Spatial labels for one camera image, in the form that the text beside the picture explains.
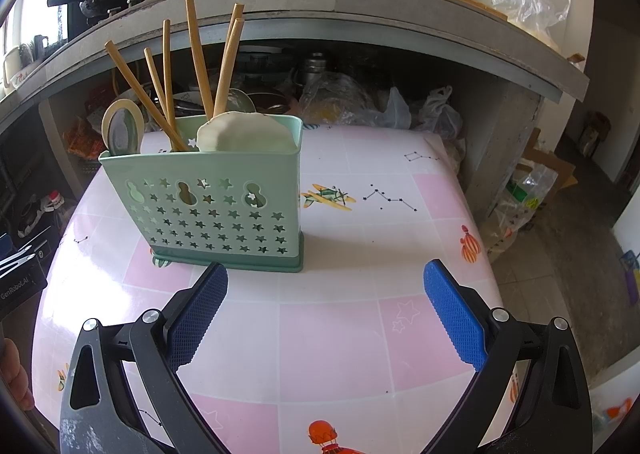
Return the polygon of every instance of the star print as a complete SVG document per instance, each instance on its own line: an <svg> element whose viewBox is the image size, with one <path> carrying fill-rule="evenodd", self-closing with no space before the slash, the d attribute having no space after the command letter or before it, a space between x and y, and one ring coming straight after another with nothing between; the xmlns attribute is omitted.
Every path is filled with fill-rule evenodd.
<svg viewBox="0 0 640 454"><path fill-rule="evenodd" d="M420 315L420 311L415 309L413 299L408 303L398 303L398 315L396 315L396 319L405 319L409 324L413 324L417 315Z"/></svg>
<svg viewBox="0 0 640 454"><path fill-rule="evenodd" d="M402 322L401 320L394 320L394 331L397 331L398 333L402 333L402 330L405 328L406 326L404 325L404 322Z"/></svg>

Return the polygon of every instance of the dumpling wrapper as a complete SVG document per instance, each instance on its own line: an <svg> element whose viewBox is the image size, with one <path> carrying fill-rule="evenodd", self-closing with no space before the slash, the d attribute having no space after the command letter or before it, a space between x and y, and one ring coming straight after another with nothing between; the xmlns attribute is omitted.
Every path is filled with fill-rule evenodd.
<svg viewBox="0 0 640 454"><path fill-rule="evenodd" d="M296 150L291 132L262 113L227 111L198 129L200 151L288 153Z"/></svg>

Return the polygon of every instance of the human hand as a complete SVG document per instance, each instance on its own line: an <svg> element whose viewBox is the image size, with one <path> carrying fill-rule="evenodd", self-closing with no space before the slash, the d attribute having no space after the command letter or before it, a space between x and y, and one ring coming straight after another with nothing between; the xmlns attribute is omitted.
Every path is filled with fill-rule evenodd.
<svg viewBox="0 0 640 454"><path fill-rule="evenodd" d="M4 339L4 354L0 358L0 373L20 408L22 410L33 409L35 401L29 390L29 377L27 371L20 365L18 348L11 339Z"/></svg>

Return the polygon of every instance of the metal screw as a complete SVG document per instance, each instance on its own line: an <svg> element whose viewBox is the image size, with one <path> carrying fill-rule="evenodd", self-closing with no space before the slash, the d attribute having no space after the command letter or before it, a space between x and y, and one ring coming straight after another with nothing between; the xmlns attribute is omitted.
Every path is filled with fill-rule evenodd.
<svg viewBox="0 0 640 454"><path fill-rule="evenodd" d="M149 324L158 320L158 317L160 317L160 312L157 309L150 309L145 311L145 314L142 316L142 322Z"/></svg>
<svg viewBox="0 0 640 454"><path fill-rule="evenodd" d="M82 329L84 331L91 331L92 329L96 329L98 327L97 319L87 319L82 324Z"/></svg>
<svg viewBox="0 0 640 454"><path fill-rule="evenodd" d="M565 330L569 327L569 323L562 317L556 317L554 319L554 326L558 329Z"/></svg>
<svg viewBox="0 0 640 454"><path fill-rule="evenodd" d="M507 322L509 320L509 313L507 312L507 310L502 308L494 309L491 315L493 315L494 319L498 322Z"/></svg>

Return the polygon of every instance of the pink tablecloth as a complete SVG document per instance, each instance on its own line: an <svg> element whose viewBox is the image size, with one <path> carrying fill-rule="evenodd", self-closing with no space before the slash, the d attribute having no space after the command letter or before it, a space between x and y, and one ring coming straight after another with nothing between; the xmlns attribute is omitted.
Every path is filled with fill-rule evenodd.
<svg viewBox="0 0 640 454"><path fill-rule="evenodd" d="M160 148L167 149L162 133L145 136L143 152ZM478 232L437 137L320 126L304 131L302 148L303 272L229 271L227 298L178 375L234 454L318 454L334 441L366 454L419 453L473 375L424 294L422 269L440 258L459 283L500 306L486 254L473 250ZM327 203L331 194L318 201L323 188L348 210ZM58 424L66 363L85 319L130 322L162 308L202 271L154 266L100 171L40 303L33 348L40 411ZM138 407L155 417L135 367L127 373ZM487 439L506 423L509 393ZM310 440L319 420L337 439ZM323 427L316 423L312 436Z"/></svg>

